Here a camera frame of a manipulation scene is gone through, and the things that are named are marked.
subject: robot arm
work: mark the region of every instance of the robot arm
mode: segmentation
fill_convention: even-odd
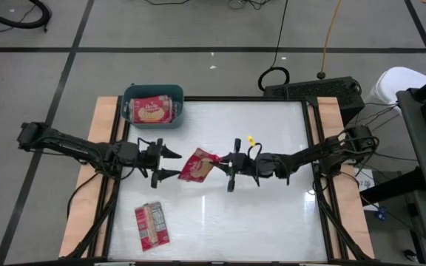
[[[346,129],[337,136],[328,137],[323,143],[295,154],[258,153],[252,159],[248,154],[240,153],[241,140],[234,142],[234,152],[222,157],[214,165],[229,176],[228,191],[234,190],[236,174],[253,177],[259,186],[259,178],[269,178],[272,174],[279,179],[286,179],[289,184],[290,175],[300,166],[319,160],[323,174],[338,174],[341,164],[346,160],[356,163],[371,155],[377,147],[376,138],[366,126]]]
[[[179,174],[179,171],[159,169],[160,159],[181,158],[170,151],[163,140],[148,143],[146,150],[139,144],[129,142],[93,143],[52,129],[44,123],[23,123],[18,137],[19,148],[25,151],[52,149],[78,161],[89,163],[97,172],[109,176],[117,174],[118,166],[138,168],[144,177],[147,169],[153,172],[151,186],[157,188],[158,181]]]

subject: wooden table frame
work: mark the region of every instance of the wooden table frame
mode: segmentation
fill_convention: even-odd
[[[121,100],[119,97],[99,97],[96,103],[95,112],[90,127],[88,140],[92,142],[109,142],[119,141],[126,137],[127,127],[119,113]],[[311,136],[314,143],[318,143],[321,137],[330,137],[339,134],[343,129],[339,106],[336,98],[317,98],[316,103],[308,106],[308,115],[310,120]],[[342,166],[342,172],[354,176],[352,166]],[[78,175],[77,187],[88,180],[94,174],[91,166],[82,166]],[[344,174],[333,178],[331,189],[325,193],[327,201],[332,207],[339,209],[341,223],[351,235],[353,240],[361,247],[361,249],[370,257],[373,257],[373,248],[371,238],[368,232],[364,211],[362,209],[359,189],[356,182],[351,180]],[[109,199],[113,188],[116,184],[107,177],[95,178],[81,189],[72,200],[70,216],[64,234],[59,256],[66,256],[74,250],[77,244],[84,238],[85,234],[92,226],[95,220],[95,214],[99,212],[100,201],[104,199],[104,203]],[[327,249],[328,259],[353,259],[352,255],[343,248],[340,238],[337,236],[336,229],[329,222],[326,224],[322,219],[322,226],[326,228],[328,234],[325,242],[330,247]],[[110,238],[111,225],[108,226],[109,219],[104,222],[98,232],[96,242],[90,245],[90,249],[85,252],[84,256],[105,256],[107,255],[107,247],[105,245],[106,238]]]

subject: cracker box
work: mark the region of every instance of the cracker box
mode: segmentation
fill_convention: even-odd
[[[167,95],[132,99],[134,123],[172,122],[172,99]]]

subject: snack package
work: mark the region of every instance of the snack package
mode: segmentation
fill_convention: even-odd
[[[134,123],[170,123],[173,117],[172,99],[167,95],[131,99],[131,120]]]
[[[160,202],[145,204],[136,208],[135,213],[142,251],[170,242]]]
[[[186,161],[178,179],[202,183],[205,181],[206,175],[208,175],[213,168],[211,163],[219,161],[220,158],[217,155],[210,154],[197,148],[189,160]]]

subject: gray floor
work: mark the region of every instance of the gray floor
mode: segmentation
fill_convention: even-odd
[[[226,0],[160,7],[142,0],[45,2],[53,11],[47,33],[0,33],[0,244],[32,158],[16,148],[19,126],[46,120],[56,91],[63,94],[53,126],[80,137],[88,135],[96,98],[119,95],[131,83],[176,83],[186,95],[261,95],[257,78],[270,67],[274,53],[248,47],[275,46],[285,3],[273,0],[256,11],[249,5],[230,10]],[[290,0],[281,41],[288,52],[278,55],[277,65],[290,70],[292,81],[315,79],[321,50],[314,48],[324,43],[336,3]],[[426,4],[411,3],[426,32]],[[30,8],[26,0],[0,0],[0,14],[13,19]],[[86,27],[79,27],[85,11]],[[39,13],[35,10],[27,20]],[[74,43],[77,32],[79,45]],[[349,49],[330,50],[327,76],[353,76],[362,84],[363,96],[391,67],[426,74],[426,46],[403,0],[344,0],[329,46]],[[148,49],[152,47],[167,49]],[[266,83],[282,80],[271,75]],[[1,249],[6,263],[57,258],[78,169],[73,160],[42,157],[24,209],[14,215],[21,214],[10,248]],[[388,238],[382,232],[389,228],[373,229],[372,222],[370,228],[373,242]],[[376,248],[378,258],[394,257],[386,252]]]

